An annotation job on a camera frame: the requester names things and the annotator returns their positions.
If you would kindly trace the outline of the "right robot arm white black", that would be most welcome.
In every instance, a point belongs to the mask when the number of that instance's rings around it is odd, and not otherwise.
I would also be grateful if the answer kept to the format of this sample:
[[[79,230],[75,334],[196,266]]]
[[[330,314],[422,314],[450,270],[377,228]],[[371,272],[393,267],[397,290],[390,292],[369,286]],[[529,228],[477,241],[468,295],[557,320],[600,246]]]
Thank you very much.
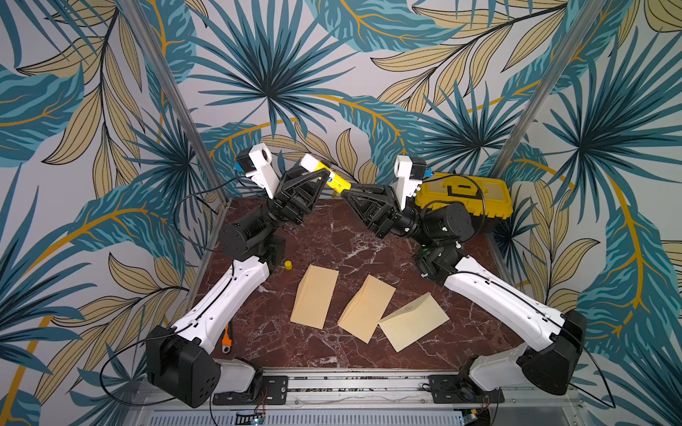
[[[378,185],[351,186],[341,197],[379,238],[395,234],[415,241],[420,248],[414,260],[424,277],[471,300],[522,339],[509,351],[468,360],[458,374],[462,388],[483,394],[532,385],[556,396],[567,393],[584,352],[585,317],[534,300],[468,254],[464,241],[474,230],[463,202],[441,202],[426,211],[401,207],[390,186]]]

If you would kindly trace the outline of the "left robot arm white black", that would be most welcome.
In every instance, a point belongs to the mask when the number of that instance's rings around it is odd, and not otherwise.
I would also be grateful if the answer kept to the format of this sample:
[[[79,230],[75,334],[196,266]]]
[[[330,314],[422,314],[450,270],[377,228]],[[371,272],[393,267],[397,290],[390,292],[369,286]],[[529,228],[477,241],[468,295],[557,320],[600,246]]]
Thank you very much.
[[[277,230],[300,225],[330,178],[330,171],[287,171],[257,211],[227,226],[223,251],[233,262],[204,298],[168,328],[157,326],[145,340],[147,380],[190,408],[214,392],[236,392],[255,399],[259,377],[254,365],[236,360],[220,364],[212,353],[225,328],[247,298],[284,259],[285,240]]]

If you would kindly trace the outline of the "yellow glue stick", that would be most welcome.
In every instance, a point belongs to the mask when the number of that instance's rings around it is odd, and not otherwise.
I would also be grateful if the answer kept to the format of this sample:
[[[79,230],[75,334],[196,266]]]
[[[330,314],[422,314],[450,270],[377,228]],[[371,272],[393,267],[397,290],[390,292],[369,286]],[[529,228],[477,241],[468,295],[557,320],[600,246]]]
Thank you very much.
[[[330,166],[325,165],[311,154],[305,154],[300,160],[300,165],[310,172],[320,171],[323,174],[323,181],[326,186],[331,188],[338,195],[341,195],[341,193],[344,193],[344,191],[349,190],[352,187],[347,180],[337,175]]]

